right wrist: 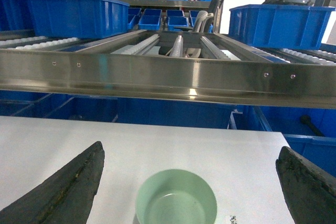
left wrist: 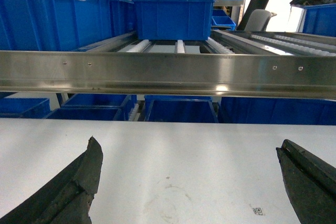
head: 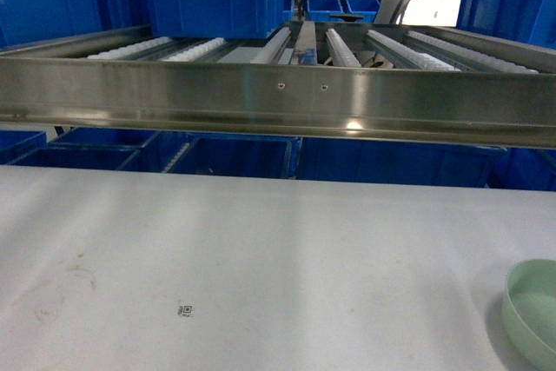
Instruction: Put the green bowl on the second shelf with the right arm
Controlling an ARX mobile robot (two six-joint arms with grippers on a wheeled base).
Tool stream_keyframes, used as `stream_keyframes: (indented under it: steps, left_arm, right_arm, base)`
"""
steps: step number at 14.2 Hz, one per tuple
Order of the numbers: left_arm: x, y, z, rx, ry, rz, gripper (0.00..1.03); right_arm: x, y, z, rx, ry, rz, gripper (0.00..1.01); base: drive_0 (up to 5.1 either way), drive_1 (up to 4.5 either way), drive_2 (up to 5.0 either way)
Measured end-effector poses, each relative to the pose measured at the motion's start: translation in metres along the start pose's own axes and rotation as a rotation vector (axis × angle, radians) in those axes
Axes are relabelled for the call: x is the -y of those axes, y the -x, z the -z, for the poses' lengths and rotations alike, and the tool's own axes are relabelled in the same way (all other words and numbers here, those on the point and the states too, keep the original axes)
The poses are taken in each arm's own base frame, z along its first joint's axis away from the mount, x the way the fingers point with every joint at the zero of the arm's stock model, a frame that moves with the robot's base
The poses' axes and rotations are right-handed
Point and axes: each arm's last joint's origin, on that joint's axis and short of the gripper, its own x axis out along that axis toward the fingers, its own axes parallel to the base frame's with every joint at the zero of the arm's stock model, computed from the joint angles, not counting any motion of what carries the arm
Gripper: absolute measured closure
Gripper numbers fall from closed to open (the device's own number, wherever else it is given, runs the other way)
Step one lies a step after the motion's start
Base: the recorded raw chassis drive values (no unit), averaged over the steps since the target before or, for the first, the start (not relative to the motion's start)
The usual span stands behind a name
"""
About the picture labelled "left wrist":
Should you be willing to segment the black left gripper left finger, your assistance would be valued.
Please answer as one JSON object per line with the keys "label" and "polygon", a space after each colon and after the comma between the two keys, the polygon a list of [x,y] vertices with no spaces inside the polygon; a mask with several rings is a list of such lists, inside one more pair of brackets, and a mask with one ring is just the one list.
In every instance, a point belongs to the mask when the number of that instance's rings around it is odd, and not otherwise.
{"label": "black left gripper left finger", "polygon": [[103,152],[91,137],[87,149],[41,189],[1,217],[1,223],[92,223]]}

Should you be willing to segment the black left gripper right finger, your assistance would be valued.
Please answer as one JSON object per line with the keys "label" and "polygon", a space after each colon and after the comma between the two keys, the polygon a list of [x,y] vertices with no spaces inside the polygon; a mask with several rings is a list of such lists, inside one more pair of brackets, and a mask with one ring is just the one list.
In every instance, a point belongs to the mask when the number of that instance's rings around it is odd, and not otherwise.
{"label": "black left gripper right finger", "polygon": [[288,139],[276,152],[300,223],[335,223],[335,167]]}

